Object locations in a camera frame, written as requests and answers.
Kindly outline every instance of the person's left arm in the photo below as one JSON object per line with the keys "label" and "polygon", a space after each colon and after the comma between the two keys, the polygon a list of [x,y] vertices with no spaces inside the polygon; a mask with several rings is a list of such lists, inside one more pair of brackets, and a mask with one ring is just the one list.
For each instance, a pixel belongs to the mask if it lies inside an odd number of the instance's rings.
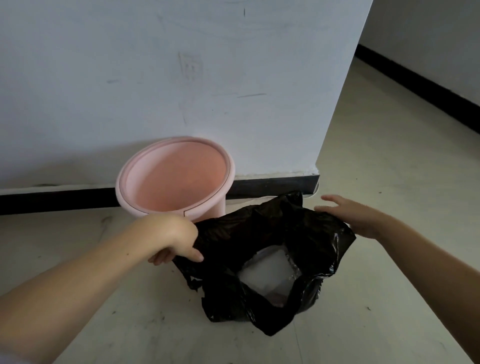
{"label": "person's left arm", "polygon": [[0,348],[35,364],[53,362],[139,262],[153,255],[158,263],[175,255],[201,261],[197,233],[185,218],[148,215],[14,288],[0,297]]}

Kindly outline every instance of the hand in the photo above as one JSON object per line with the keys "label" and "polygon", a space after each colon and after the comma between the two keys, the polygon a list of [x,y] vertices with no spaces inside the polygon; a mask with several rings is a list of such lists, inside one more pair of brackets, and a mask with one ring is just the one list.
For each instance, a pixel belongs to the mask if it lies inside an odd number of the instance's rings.
{"label": "hand", "polygon": [[197,227],[188,219],[174,214],[150,214],[133,223],[136,239],[146,242],[155,253],[148,261],[156,266],[170,262],[176,255],[201,262],[204,257],[193,243]]}
{"label": "hand", "polygon": [[358,235],[379,239],[381,224],[388,215],[336,194],[323,195],[322,200],[335,202],[338,206],[315,206],[315,211],[328,212],[339,218]]}

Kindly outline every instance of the white wall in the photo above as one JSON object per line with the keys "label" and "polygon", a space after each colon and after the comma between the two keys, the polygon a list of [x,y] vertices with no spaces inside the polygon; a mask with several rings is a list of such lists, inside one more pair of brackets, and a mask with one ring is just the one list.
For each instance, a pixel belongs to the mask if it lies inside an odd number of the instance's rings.
{"label": "white wall", "polygon": [[480,2],[374,0],[360,44],[480,105]]}
{"label": "white wall", "polygon": [[0,188],[111,183],[175,135],[239,175],[315,173],[370,4],[0,1]]}

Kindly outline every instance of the black garbage bag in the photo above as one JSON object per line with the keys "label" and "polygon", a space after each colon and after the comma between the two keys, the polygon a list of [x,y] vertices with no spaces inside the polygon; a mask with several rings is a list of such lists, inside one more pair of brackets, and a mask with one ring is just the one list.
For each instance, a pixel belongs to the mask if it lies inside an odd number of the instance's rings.
{"label": "black garbage bag", "polygon": [[[315,303],[323,279],[336,272],[355,234],[336,217],[303,208],[302,203],[301,192],[295,191],[196,223],[193,246],[204,261],[177,256],[173,262],[191,289],[203,288],[202,307],[210,321],[250,320],[272,336]],[[244,264],[271,245],[284,246],[301,272],[283,307],[272,305],[238,278]]]}

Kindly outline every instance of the pink bucket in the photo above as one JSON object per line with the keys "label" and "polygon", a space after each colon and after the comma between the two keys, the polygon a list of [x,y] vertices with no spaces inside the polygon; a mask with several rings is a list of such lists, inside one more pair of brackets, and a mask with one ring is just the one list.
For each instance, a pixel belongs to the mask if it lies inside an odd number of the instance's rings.
{"label": "pink bucket", "polygon": [[225,214],[234,177],[233,159],[219,144],[172,138],[130,158],[115,191],[120,205],[134,216],[170,212],[196,222]]}

